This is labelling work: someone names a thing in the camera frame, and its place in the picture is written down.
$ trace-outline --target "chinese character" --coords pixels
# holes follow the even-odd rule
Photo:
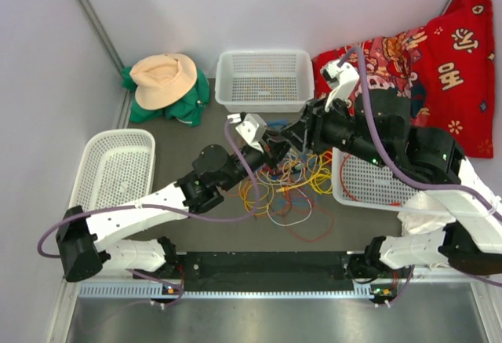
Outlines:
[[[453,88],[464,82],[464,80],[460,78],[460,72],[455,69],[455,64],[453,62],[439,66],[438,71],[440,73],[439,80],[441,80],[441,83],[444,85],[442,90]]]
[[[472,53],[472,49],[478,48],[478,41],[471,39],[474,32],[468,31],[467,29],[457,29],[454,34],[452,34],[455,43],[453,43],[453,48],[455,50],[467,50],[468,53]]]

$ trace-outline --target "green cloth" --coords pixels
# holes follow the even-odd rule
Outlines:
[[[130,90],[131,92],[134,92],[136,90],[137,85],[130,75],[132,69],[133,69],[132,67],[124,67],[122,69],[122,87]]]
[[[122,86],[131,92],[135,92],[137,85],[133,81],[133,78],[131,78],[130,72],[131,67],[122,70]],[[170,106],[158,110],[146,110],[137,103],[134,97],[131,104],[129,121],[142,123],[164,115],[168,119],[177,118],[180,122],[190,127],[195,127],[201,124],[201,115],[208,103],[209,83],[204,73],[197,69],[197,81],[195,85],[187,94]]]
[[[201,70],[197,69],[195,85],[181,99],[164,108],[164,116],[168,119],[178,118],[190,127],[201,124],[201,115],[209,103],[209,83]]]

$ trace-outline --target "plastic storage basket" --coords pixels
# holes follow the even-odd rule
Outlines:
[[[312,64],[304,51],[228,51],[220,55],[216,101],[231,113],[298,112],[313,97]]]
[[[84,211],[118,206],[150,194],[155,139],[145,130],[98,133],[85,146],[70,206]]]
[[[424,210],[403,207],[408,199],[418,193],[417,190],[394,178],[391,170],[387,167],[379,168],[355,156],[348,157],[347,161],[344,162],[347,156],[348,154],[335,148],[333,149],[333,196],[339,203],[378,210],[420,212],[422,214],[449,216],[438,205],[438,202],[432,198],[427,198],[423,193],[419,195],[417,205],[422,206]],[[346,190],[357,201],[344,190],[340,180],[340,169]]]

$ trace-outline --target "white cable tray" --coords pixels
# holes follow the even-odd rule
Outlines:
[[[353,290],[298,291],[298,292],[185,292],[184,298],[192,299],[326,299],[326,298],[373,298],[369,284],[354,283]],[[79,297],[83,298],[175,298],[171,294],[162,294],[160,283],[98,283],[82,282]]]

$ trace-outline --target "white wall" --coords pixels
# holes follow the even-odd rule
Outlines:
[[[493,150],[495,159],[473,159],[472,162],[478,175],[498,195],[502,195],[502,0],[493,2],[493,26],[495,31],[495,78],[496,106],[495,122],[493,124]]]
[[[0,341],[34,343],[62,275],[38,237],[62,218],[85,143],[112,128],[123,94],[75,0],[0,0],[0,89]]]
[[[214,75],[227,49],[317,55],[427,23],[446,0],[90,0],[125,64],[182,52]]]

